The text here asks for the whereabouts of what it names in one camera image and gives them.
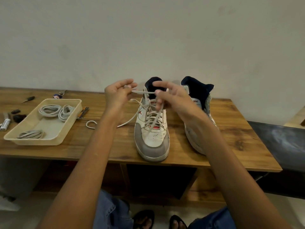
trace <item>sneaker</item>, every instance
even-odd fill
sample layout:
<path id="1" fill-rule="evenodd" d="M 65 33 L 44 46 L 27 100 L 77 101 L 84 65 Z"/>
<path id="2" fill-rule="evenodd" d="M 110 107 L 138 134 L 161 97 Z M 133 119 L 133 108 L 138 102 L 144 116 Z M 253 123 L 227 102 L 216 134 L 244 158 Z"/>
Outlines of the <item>sneaker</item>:
<path id="1" fill-rule="evenodd" d="M 197 106 L 201 108 L 215 124 L 215 121 L 210 113 L 210 101 L 212 99 L 212 97 L 210 96 L 210 91 L 212 91 L 214 85 L 201 83 L 190 76 L 184 77 L 184 79 L 181 81 L 181 85 L 184 87 L 191 99 L 197 104 Z M 185 124 L 184 129 L 186 137 L 189 140 L 191 146 L 197 152 L 205 155 L 202 148 L 200 147 L 199 139 L 196 133 L 191 128 L 186 127 Z"/>
<path id="2" fill-rule="evenodd" d="M 138 109 L 135 123 L 135 144 L 139 154 L 149 162 L 163 161 L 170 149 L 170 138 L 167 129 L 166 110 L 156 110 L 156 96 L 145 92 L 154 92 L 157 89 L 153 82 L 162 80 L 159 77 L 150 78 L 144 85 L 144 94 Z"/>

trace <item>forearm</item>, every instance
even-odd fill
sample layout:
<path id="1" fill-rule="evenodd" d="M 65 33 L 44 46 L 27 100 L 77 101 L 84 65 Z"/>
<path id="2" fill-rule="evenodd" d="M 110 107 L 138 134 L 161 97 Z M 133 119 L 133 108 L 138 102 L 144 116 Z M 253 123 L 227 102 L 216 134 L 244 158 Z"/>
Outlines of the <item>forearm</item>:
<path id="1" fill-rule="evenodd" d="M 215 173 L 238 228 L 290 228 L 228 147 L 210 119 L 197 119 L 194 130 Z"/>
<path id="2" fill-rule="evenodd" d="M 92 228 L 115 129 L 112 116 L 104 115 L 38 228 Z"/>

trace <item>tiled floor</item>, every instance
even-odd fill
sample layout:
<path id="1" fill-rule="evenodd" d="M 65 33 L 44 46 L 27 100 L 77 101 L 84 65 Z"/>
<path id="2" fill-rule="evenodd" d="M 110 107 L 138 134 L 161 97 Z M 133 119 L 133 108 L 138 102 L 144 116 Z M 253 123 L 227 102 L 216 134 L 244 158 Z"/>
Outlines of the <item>tiled floor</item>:
<path id="1" fill-rule="evenodd" d="M 305 228 L 305 200 L 267 194 L 281 215 L 293 228 Z M 53 195 L 34 195 L 22 203 L 18 212 L 0 211 L 1 229 L 34 229 L 53 201 Z M 207 208 L 162 207 L 154 205 L 131 204 L 132 213 L 142 209 L 152 209 L 156 214 L 154 229 L 167 229 L 170 216 L 179 215 L 187 225 L 194 219 L 212 212 Z"/>

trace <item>beige plastic tray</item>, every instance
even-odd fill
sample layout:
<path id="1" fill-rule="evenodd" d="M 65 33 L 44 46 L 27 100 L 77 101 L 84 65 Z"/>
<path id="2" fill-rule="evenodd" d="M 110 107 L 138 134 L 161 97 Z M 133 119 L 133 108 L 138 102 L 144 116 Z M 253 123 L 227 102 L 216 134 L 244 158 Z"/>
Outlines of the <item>beige plastic tray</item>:
<path id="1" fill-rule="evenodd" d="M 58 104 L 61 107 L 70 105 L 75 107 L 66 122 L 62 122 L 58 117 L 44 117 L 39 114 L 39 109 L 48 104 Z M 73 99 L 46 99 L 42 101 L 31 113 L 9 131 L 5 140 L 10 140 L 17 145 L 59 145 L 63 142 L 79 113 L 82 111 L 81 100 Z M 41 129 L 44 137 L 39 139 L 18 139 L 17 136 L 31 129 Z"/>

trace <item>flip-flop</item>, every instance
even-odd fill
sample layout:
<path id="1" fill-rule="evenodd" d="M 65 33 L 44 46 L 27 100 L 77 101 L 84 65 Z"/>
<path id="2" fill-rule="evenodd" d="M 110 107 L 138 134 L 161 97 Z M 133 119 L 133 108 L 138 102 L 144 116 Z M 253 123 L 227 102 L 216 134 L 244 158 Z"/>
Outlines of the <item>flip-flop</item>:
<path id="1" fill-rule="evenodd" d="M 132 219 L 134 221 L 136 221 L 137 219 L 144 219 L 145 217 L 147 217 L 147 219 L 152 220 L 152 225 L 149 228 L 149 229 L 152 229 L 153 223 L 155 221 L 155 213 L 152 210 L 142 210 L 142 211 L 136 213 L 135 216 Z M 136 229 L 136 228 L 143 229 L 144 225 L 145 225 L 145 221 L 142 224 L 134 223 L 133 229 Z"/>
<path id="2" fill-rule="evenodd" d="M 188 229 L 188 227 L 186 226 L 186 224 L 184 223 L 184 221 L 177 215 L 173 215 L 170 217 L 170 228 L 169 229 L 172 229 L 172 225 L 173 225 L 173 221 L 176 220 L 178 223 L 179 222 L 182 222 L 183 225 L 185 226 L 185 229 Z"/>

